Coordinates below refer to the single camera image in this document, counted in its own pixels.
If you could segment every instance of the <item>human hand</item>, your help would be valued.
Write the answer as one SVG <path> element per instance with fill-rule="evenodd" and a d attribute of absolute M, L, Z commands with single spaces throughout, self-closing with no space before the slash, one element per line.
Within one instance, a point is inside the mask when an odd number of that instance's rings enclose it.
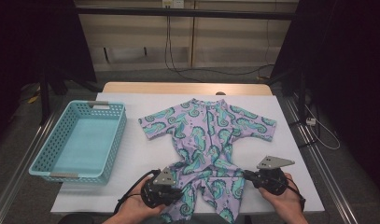
<path fill-rule="evenodd" d="M 286 178 L 291 179 L 291 174 L 285 173 Z M 298 190 L 296 186 L 289 180 L 289 186 Z M 270 202 L 276 213 L 288 224 L 308 223 L 303 216 L 300 205 L 300 197 L 290 189 L 286 189 L 281 195 L 273 195 L 266 189 L 259 188 L 262 197 Z"/>
<path fill-rule="evenodd" d="M 155 217 L 165 208 L 161 204 L 155 208 L 146 206 L 141 199 L 140 192 L 143 185 L 150 177 L 144 178 L 129 195 L 130 196 L 120 207 L 116 215 L 108 219 L 104 224 L 136 224 L 148 217 Z"/>

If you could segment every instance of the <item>basket handle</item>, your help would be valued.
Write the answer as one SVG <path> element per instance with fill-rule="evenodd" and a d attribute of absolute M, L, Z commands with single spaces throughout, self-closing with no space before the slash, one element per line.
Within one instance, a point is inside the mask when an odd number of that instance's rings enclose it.
<path fill-rule="evenodd" d="M 58 177 L 58 178 L 75 178 L 78 179 L 78 174 L 75 173 L 50 173 L 50 177 Z"/>
<path fill-rule="evenodd" d="M 109 104 L 108 104 L 108 101 L 88 101 L 88 106 L 90 108 L 93 108 L 96 105 L 108 106 L 108 108 L 106 108 L 106 109 L 110 108 Z"/>

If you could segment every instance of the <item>table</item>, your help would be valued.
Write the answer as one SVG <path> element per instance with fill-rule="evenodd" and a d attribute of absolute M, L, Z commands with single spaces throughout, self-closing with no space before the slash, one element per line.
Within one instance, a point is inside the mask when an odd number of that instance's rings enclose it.
<path fill-rule="evenodd" d="M 244 91 L 252 88 L 254 88 L 253 91 Z M 231 95 L 215 95 L 218 91 Z M 185 99 L 191 97 L 202 98 L 206 101 L 223 98 L 228 104 L 250 108 L 250 111 L 257 112 L 259 115 L 276 119 L 274 140 L 271 143 L 255 138 L 236 141 L 233 145 L 233 162 L 243 169 L 255 170 L 256 165 L 269 153 L 271 156 L 296 161 L 295 165 L 285 167 L 283 170 L 292 173 L 294 178 L 301 177 L 295 179 L 307 200 L 305 211 L 324 211 L 280 105 L 270 92 L 267 86 L 255 84 L 107 83 L 104 92 L 98 95 L 97 100 L 124 102 L 127 106 L 128 118 L 110 181 L 104 187 L 63 184 L 51 212 L 111 213 L 117 199 L 139 176 L 151 169 L 163 168 L 179 161 L 180 158 L 173 150 L 170 137 L 147 140 L 137 124 L 137 118 L 158 112 L 172 104 L 183 103 Z M 211 206 L 201 198 L 198 194 L 195 214 L 214 214 Z M 273 207 L 262 199 L 252 184 L 246 182 L 240 213 L 257 214 L 273 211 Z"/>

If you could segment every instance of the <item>purple swimsuit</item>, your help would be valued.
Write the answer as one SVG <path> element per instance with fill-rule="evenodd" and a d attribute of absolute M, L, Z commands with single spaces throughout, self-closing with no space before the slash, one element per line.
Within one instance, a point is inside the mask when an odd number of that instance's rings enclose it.
<path fill-rule="evenodd" d="M 176 188 L 182 189 L 184 195 L 166 207 L 161 216 L 167 222 L 189 220 L 199 189 L 204 200 L 233 223 L 239 213 L 245 180 L 242 169 L 232 163 L 232 143 L 248 136 L 272 141 L 276 122 L 224 100 L 196 99 L 139 122 L 149 139 L 171 134 L 174 148 L 183 158 L 169 168 Z"/>

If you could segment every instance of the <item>person's left hand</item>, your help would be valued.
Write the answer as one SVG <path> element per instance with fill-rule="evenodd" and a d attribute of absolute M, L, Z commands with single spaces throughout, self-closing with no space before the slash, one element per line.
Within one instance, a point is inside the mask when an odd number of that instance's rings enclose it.
<path fill-rule="evenodd" d="M 141 188 L 150 177 L 144 178 L 129 195 L 129 197 L 121 206 L 116 215 L 111 217 L 104 224 L 136 224 L 140 223 L 147 217 L 155 217 L 166 207 L 161 204 L 155 208 L 150 208 L 143 203 L 140 194 Z"/>

